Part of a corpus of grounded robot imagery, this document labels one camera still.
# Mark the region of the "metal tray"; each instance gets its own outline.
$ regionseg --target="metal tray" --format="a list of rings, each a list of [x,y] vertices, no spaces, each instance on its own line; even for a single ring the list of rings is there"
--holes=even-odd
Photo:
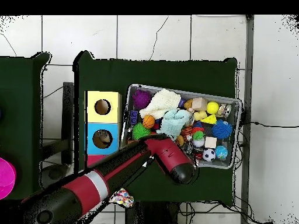
[[[127,144],[128,129],[130,128],[130,111],[134,110],[131,96],[135,93],[135,91],[137,89],[144,89],[146,91],[151,92],[154,95],[156,92],[162,90],[163,88],[152,87],[152,86],[147,86],[147,85],[139,85],[139,84],[132,84],[128,87],[120,146],[124,146]],[[229,114],[229,116],[227,118],[222,118],[222,119],[229,122],[232,125],[233,132],[228,138],[226,138],[224,140],[219,140],[219,139],[217,140],[218,145],[222,144],[227,147],[227,149],[228,149],[227,159],[225,161],[216,159],[212,162],[207,162],[202,159],[202,160],[197,161],[197,165],[199,167],[214,167],[214,168],[218,168],[218,169],[229,169],[230,167],[232,167],[232,165],[234,164],[234,157],[235,157],[235,152],[237,149],[237,138],[238,138],[239,122],[240,122],[241,113],[242,113],[242,102],[239,99],[213,96],[213,95],[209,95],[209,94],[192,93],[192,92],[185,92],[185,91],[174,90],[174,89],[167,89],[167,90],[173,91],[173,92],[179,94],[185,100],[197,98],[197,97],[203,97],[203,98],[207,99],[208,101],[214,101],[219,104],[224,103],[224,104],[231,105],[231,107],[232,107],[231,113]]]

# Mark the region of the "pink block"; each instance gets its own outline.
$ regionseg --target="pink block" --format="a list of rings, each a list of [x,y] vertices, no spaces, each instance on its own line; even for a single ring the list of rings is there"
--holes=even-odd
[[[98,162],[99,160],[102,160],[106,157],[106,155],[87,155],[87,166],[90,167],[94,163]]]

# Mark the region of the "colorful box stack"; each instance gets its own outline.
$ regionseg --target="colorful box stack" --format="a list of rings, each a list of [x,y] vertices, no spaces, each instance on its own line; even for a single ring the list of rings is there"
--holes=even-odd
[[[121,95],[117,92],[87,91],[85,104],[87,104],[87,120],[85,119],[87,121],[87,165],[90,166],[119,149]],[[98,148],[99,145],[95,145],[93,138],[96,132],[109,134],[109,144],[103,145],[107,147]]]

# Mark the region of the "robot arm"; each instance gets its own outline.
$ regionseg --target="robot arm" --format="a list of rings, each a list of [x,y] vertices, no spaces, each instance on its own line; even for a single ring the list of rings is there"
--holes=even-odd
[[[25,199],[23,224],[74,224],[117,191],[151,156],[175,182],[191,181],[192,161],[166,135],[151,135],[95,163],[59,189]]]

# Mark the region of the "dark green cloth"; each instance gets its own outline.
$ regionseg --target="dark green cloth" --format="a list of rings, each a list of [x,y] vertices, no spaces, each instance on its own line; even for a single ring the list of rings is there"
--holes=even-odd
[[[79,82],[79,164],[84,167],[84,92],[119,92],[125,106],[128,86],[134,83],[224,97],[235,97],[234,58],[218,61],[95,60],[88,52],[74,61]],[[233,169],[201,168],[193,185],[174,185],[153,163],[126,189],[136,201],[220,200],[232,205]]]
[[[0,157],[16,169],[16,183],[6,200],[21,200],[40,189],[40,79],[49,59],[48,53],[0,57]]]

